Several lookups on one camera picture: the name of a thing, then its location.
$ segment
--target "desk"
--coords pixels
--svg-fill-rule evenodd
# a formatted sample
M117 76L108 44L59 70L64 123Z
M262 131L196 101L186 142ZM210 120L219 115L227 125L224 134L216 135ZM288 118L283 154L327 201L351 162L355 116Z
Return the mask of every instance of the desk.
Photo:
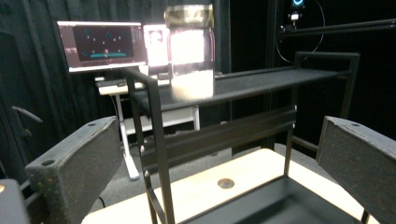
M176 223L283 175L284 161L285 158L273 150L260 149L172 183ZM233 180L234 187L220 188L218 181L222 178ZM363 212L361 205L332 181L293 161L290 162L290 178L354 218L361 218ZM155 192L161 197L160 189L155 189ZM90 213L82 223L151 223L147 194ZM370 217L369 223L378 222Z
M158 85L169 85L169 80L158 80ZM143 88L142 83L135 83L135 87L137 90ZM128 135L135 133L134 120L133 119L125 119L122 113L122 106L120 102L120 95L128 93L128 86L108 86L99 88L100 95L109 95L115 96L117 111L118 111L118 120L120 123L120 132L122 138L122 144L124 147L123 157L125 159L125 164L128 169L129 177L132 180L135 180L139 177L139 173L134 165L134 160L132 159L131 152L129 149L128 143ZM146 116L140 117L142 121L143 131L152 130L151 119L148 119ZM194 129L200 129L200 121L199 121L199 108L198 106L191 106L187 108L181 108L171 111L163 112L163 127L169 127L173 125L177 125L180 123L186 123L193 121Z

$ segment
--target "metal frame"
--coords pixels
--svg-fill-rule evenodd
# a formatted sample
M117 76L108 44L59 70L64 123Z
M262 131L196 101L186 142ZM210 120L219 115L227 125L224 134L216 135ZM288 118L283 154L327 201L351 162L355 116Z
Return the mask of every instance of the metal frame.
M320 75L317 77L316 75L312 75L310 78L301 78L300 80L300 77L298 77L299 74L303 76L304 71L309 71L301 69L301 60L311 57L350 60L350 66L347 71L333 72L330 74L323 72L324 74L328 75L323 75L322 77ZM128 88L130 90L129 95L133 110L134 124L136 127L137 144L140 149L142 170L144 173L144 181L148 195L152 223L157 223L157 215L161 223L175 223L172 192L170 188L171 183L169 178L169 168L187 161L192 161L205 155L209 155L224 148L262 139L266 136L271 136L276 133L287 132L288 139L284 176L288 176L293 128L297 111L296 103L298 86L331 77L347 76L347 88L345 101L343 104L343 107L345 108L343 111L346 111L344 114L347 114L348 107L350 105L351 94L353 92L353 84L359 63L359 57L359 54L356 53L298 52L296 54L296 64L294 69L253 71L230 74L229 76L223 77L225 79L233 77L249 78L249 76L260 75L272 77L278 75L277 72L280 71L281 73L288 73L289 75L294 74L296 80L291 83L286 81L285 84L273 85L263 88L262 90L253 88L254 90L246 89L244 91L238 92L228 91L226 93L216 95L212 100L209 99L202 102L170 105L162 105L163 100L160 95L162 90L159 89L156 80L141 74L137 69L124 69L124 75L126 76ZM143 93L143 95L146 94L145 97L141 97L141 92L139 93L140 97L136 97L134 92L134 83L136 81L142 82L144 84L147 90ZM243 119L233 120L227 124L204 128L193 133L186 133L166 139L164 137L162 110L165 108L174 109L191 105L217 104L227 100L246 98L264 92L273 92L284 89L292 89L290 106L266 113L260 113L258 115L253 115ZM140 112L151 117L154 135L154 141L151 143L145 143L144 141L140 122ZM156 172L158 172L160 177L161 189L163 192L163 207L160 205L159 199L155 195L154 189L151 185L150 175Z

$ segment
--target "round hole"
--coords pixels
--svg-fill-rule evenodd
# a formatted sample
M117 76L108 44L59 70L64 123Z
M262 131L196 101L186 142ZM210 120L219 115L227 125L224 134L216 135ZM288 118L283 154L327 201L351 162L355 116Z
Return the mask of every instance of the round hole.
M49 165L53 164L54 162L55 162L55 160L43 161L43 163L41 163L41 165L43 165L43 166L49 166Z
M224 178L219 180L218 185L222 189L231 189L235 185L235 183L229 178Z

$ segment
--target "black metal rack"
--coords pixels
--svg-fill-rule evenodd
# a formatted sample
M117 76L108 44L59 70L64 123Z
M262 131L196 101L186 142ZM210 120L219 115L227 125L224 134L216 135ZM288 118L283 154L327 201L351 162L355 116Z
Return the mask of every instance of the black metal rack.
M302 68L301 62L308 58L349 61L349 68L344 71L323 71ZM297 191L303 194L309 193L310 191L307 189L295 191L296 189L300 189L301 186L288 178L293 127L297 112L296 102L298 86L334 77L346 77L346 90L342 110L342 117L344 117L347 115L349 109L359 58L360 55L357 53L297 52L295 65L292 67L229 74L225 77L216 79L215 94L212 98L184 103L172 102L169 87L159 87L157 80L147 77L132 68L125 69L124 74L127 78L128 88L130 90L129 95L134 115L134 125L136 127L136 138L140 148L142 170L144 172L144 181L152 222L157 223L158 215L161 223L175 223L169 180L170 167L198 159L205 155L210 155L227 147L238 146L276 133L288 133L284 175L275 180L275 182L264 184L258 189L253 189L249 193L241 195L238 199L220 205L217 208L208 208L208 212L198 215L197 217L192 217L188 222L194 222L194 220L200 222L200 220L204 220L205 223L218 223L220 219L217 218L221 218L222 213L217 211L223 210L229 206L235 209L241 201L245 200L244 198L251 197L251 194L261 194L262 191L266 191L265 189L270 190L270 188L273 188L273 185L289 186L290 191L286 190L286 194ZM134 90L134 83L136 81L144 84L145 89L143 91ZM213 105L285 89L292 89L290 105L288 106L247 118L233 120L226 124L214 125L196 132L169 138L164 137L163 111L194 105ZM153 142L144 142L140 113L144 113L148 117L151 117L154 135ZM160 205L159 199L151 186L150 175L157 172L159 173L163 192L163 207ZM279 190L277 191L277 195L280 195L279 198L286 197L286 195L282 196L279 194L281 193ZM267 193L267 196L264 196L264 198L271 198L271 195L273 194ZM256 196L254 196L254 198L262 199L262 197ZM329 218L333 217L334 214L343 214L341 210L338 211L339 209L332 208L333 206L331 205L328 207L322 207L321 210L329 211ZM249 211L246 213L243 211L244 210L241 209L236 213L238 217L243 217L242 220L247 220L247 218L254 215ZM345 217L346 219L344 220L353 219L348 215L342 215L340 217Z

